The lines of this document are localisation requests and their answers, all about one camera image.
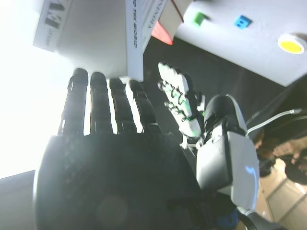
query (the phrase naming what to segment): bright light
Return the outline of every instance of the bright light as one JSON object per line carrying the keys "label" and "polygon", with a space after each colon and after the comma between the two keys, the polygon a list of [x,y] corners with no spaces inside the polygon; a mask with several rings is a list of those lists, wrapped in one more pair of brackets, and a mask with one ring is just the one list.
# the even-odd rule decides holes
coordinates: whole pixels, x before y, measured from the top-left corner
{"label": "bright light", "polygon": [[56,134],[72,73],[69,62],[32,46],[33,0],[6,0],[1,52],[0,178],[35,169]]}
{"label": "bright light", "polygon": [[301,191],[302,194],[306,194],[305,189],[300,184],[296,183],[295,185]]}

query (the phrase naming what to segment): white label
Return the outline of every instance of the white label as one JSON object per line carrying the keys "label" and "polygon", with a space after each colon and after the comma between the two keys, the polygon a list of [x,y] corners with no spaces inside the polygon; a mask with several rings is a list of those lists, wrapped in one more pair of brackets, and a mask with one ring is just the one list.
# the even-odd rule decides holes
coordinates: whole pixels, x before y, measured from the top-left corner
{"label": "white label", "polygon": [[66,21],[71,0],[45,0],[38,21],[33,45],[55,51]]}

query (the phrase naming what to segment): white cable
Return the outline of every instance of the white cable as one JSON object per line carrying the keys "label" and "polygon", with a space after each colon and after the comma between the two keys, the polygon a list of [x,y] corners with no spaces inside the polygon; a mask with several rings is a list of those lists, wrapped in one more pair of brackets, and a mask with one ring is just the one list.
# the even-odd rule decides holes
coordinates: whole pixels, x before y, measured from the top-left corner
{"label": "white cable", "polygon": [[268,119],[268,120],[266,120],[266,121],[260,123],[259,125],[256,125],[256,126],[250,128],[250,129],[248,130],[248,132],[247,132],[247,135],[248,135],[249,133],[251,133],[252,131],[255,131],[256,129],[261,128],[261,127],[267,125],[268,123],[270,123],[270,122],[276,120],[276,119],[279,118],[279,117],[282,117],[282,116],[285,116],[285,115],[288,115],[288,114],[299,114],[300,112],[302,112],[302,109],[291,109],[291,110],[282,112],[282,113],[280,113],[280,114],[277,114],[277,115],[271,117],[270,119]]}

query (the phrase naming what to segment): red object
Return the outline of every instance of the red object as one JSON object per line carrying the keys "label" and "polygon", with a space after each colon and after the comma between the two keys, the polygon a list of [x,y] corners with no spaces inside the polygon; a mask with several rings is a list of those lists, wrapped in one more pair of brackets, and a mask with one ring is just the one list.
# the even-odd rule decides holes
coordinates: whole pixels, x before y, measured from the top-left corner
{"label": "red object", "polygon": [[173,41],[169,36],[168,32],[163,28],[159,21],[157,21],[156,25],[153,28],[152,36],[168,45],[173,44]]}

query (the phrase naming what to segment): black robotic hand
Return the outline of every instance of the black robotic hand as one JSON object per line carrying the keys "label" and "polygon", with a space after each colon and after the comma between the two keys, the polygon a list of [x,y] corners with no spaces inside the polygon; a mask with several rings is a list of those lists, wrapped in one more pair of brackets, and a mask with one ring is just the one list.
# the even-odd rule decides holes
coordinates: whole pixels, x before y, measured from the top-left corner
{"label": "black robotic hand", "polygon": [[108,89],[104,75],[94,73],[91,133],[84,136],[87,85],[87,72],[76,69],[58,136],[35,173],[36,229],[210,229],[196,178],[173,137],[161,134],[140,83],[132,80],[125,89],[111,79]]}

